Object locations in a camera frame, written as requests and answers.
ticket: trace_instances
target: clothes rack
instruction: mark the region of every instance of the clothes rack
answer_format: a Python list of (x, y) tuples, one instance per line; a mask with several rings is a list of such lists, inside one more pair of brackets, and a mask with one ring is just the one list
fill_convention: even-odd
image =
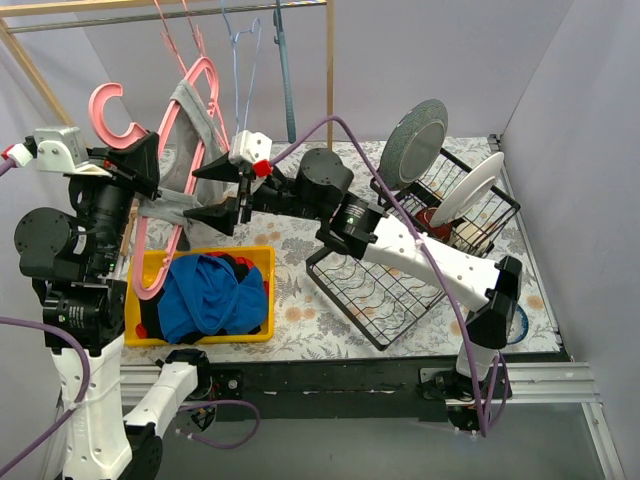
[[(202, 0), (191, 0), (192, 2), (199, 2)], [(307, 1), (292, 1), (282, 3), (282, 8), (297, 8), (297, 7), (313, 7), (313, 6), (326, 6), (327, 7), (327, 29), (326, 29), (326, 44), (327, 44), (327, 115), (333, 114), (333, 51), (334, 51), (334, 22), (335, 22), (335, 0), (307, 0)], [(180, 0), (159, 0), (162, 5), (170, 5), (180, 3)], [(72, 0), (69, 2), (52, 2), (41, 4), (24, 4), (0, 7), (0, 39), (7, 47), (9, 53), (13, 56), (16, 63), (24, 71), (25, 75), (36, 90), (40, 93), (47, 105), (56, 114), (58, 120), (65, 125), (73, 125), (73, 120), (65, 108), (62, 106), (55, 93), (48, 85), (44, 77), (40, 74), (38, 68), (31, 60), (29, 54), (25, 48), (20, 44), (16, 38), (16, 34), (29, 33), (29, 32), (41, 32), (47, 30), (62, 30), (68, 28), (86, 28), (92, 26), (102, 25), (115, 25), (121, 23), (133, 23), (144, 22), (150, 20), (159, 20), (160, 15), (130, 15), (130, 16), (118, 16), (111, 18), (99, 18), (91, 20), (77, 20), (73, 22), (58, 22), (58, 23), (45, 23), (37, 25), (28, 25), (22, 27), (10, 27), (5, 18), (9, 17), (25, 17), (31, 15), (52, 15), (59, 13), (76, 13), (76, 12), (88, 12), (98, 10), (109, 10), (114, 8), (133, 8), (152, 6), (152, 0)], [(260, 10), (273, 10), (276, 8), (275, 3), (261, 4), (261, 5), (245, 5), (235, 6), (226, 9), (227, 12), (251, 12)], [(204, 16), (204, 15), (218, 15), (222, 13), (221, 8), (210, 8), (191, 10), (188, 15), (190, 16)], [(187, 12), (168, 12), (165, 14), (165, 18), (181, 18), (186, 17)], [(333, 146), (333, 130), (331, 124), (327, 129), (327, 144), (329, 148)]]

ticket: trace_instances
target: plate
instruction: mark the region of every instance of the plate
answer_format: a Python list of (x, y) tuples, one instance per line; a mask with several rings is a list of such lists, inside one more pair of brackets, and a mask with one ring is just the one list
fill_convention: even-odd
[(463, 217), (496, 183), (504, 163), (504, 153), (497, 152), (471, 170), (447, 195), (431, 218), (431, 226), (439, 227)]
[(449, 117), (440, 100), (427, 100), (407, 113), (391, 132), (378, 172), (390, 190), (411, 185), (440, 154)]

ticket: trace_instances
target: gray cloth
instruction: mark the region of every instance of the gray cloth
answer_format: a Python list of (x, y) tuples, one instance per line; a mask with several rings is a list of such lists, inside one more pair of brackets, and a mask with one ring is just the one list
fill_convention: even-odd
[(217, 144), (216, 122), (209, 116), (200, 95), (189, 82), (182, 80), (171, 99), (182, 107), (173, 126), (177, 137), (175, 160), (160, 178), (162, 196), (154, 201), (142, 199), (138, 215), (187, 227), (188, 220), (182, 212), (189, 208), (220, 203), (226, 187), (223, 182), (204, 180), (196, 184), (193, 196), (183, 193), (198, 141), (202, 140), (206, 147), (203, 166), (220, 157), (222, 150)]

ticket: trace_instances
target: blue ring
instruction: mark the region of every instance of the blue ring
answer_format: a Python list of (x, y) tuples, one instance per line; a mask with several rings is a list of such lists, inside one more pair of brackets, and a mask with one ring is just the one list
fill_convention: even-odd
[(527, 314), (520, 305), (516, 305), (516, 313), (520, 314), (520, 321), (522, 322), (522, 333), (515, 340), (507, 342), (507, 345), (515, 345), (516, 343), (520, 343), (529, 333), (529, 317), (527, 317)]

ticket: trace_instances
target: gray wall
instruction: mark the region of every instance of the gray wall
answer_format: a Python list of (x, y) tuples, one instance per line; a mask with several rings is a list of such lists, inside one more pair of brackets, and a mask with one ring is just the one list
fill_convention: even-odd
[[(242, 3), (255, 2), (227, 1)], [(337, 0), (335, 110), (360, 138), (386, 139), (404, 113), (435, 97), (449, 109), (452, 135), (502, 133), (570, 4), (571, 0)], [(191, 8), (204, 5), (192, 3)], [(325, 9), (299, 8), (283, 16), (298, 128), (303, 132), (325, 112)], [(247, 28), (253, 17), (233, 14), (231, 21), (236, 29)], [(259, 17), (265, 29), (249, 126), (285, 140), (271, 13)], [(233, 130), (232, 64), (224, 21), (215, 16), (196, 22), (218, 67), (221, 105)], [(196, 50), (187, 22), (177, 19), (169, 24), (185, 58), (193, 61)], [(123, 84), (127, 110), (147, 128), (157, 128), (180, 79), (161, 31), (160, 22), (87, 30), (106, 71)], [(253, 49), (247, 38), (238, 46), (243, 88), (249, 82)]]
[(640, 478), (640, 3), (574, 2), (504, 135), (508, 172), (569, 351), (591, 365)]
[[(22, 38), (43, 75), (70, 114), (84, 124), (85, 137), (97, 142), (88, 128), (87, 101), (97, 83), (108, 80), (82, 30), (50, 32)], [(68, 48), (51, 48), (62, 40)], [(0, 44), (0, 150), (33, 132), (37, 126), (57, 123), (37, 92)], [(108, 118), (128, 123), (122, 105), (115, 102)], [(0, 315), (39, 321), (42, 309), (29, 279), (18, 269), (13, 245), (15, 225), (30, 210), (52, 206), (69, 210), (67, 180), (39, 174), (30, 165), (0, 178)], [(0, 326), (0, 464), (27, 446), (51, 425), (60, 383), (41, 333)], [(27, 457), (7, 480), (36, 479), (43, 466), (45, 446)]]

